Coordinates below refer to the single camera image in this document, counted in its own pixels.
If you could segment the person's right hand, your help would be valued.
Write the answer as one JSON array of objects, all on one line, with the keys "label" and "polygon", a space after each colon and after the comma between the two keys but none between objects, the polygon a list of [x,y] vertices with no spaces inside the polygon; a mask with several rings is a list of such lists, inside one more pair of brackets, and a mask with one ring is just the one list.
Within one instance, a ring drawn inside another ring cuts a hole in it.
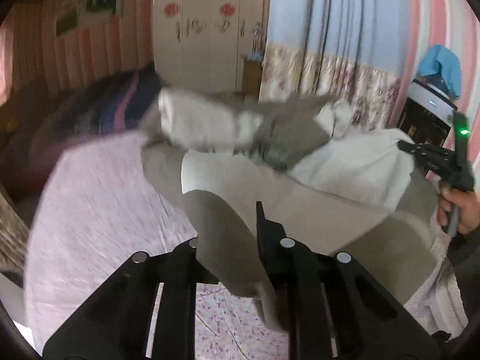
[{"label": "person's right hand", "polygon": [[457,231],[467,236],[479,227],[478,197],[475,192],[442,187],[437,209],[437,220],[441,226],[448,224],[448,213],[454,206],[460,209]]}]

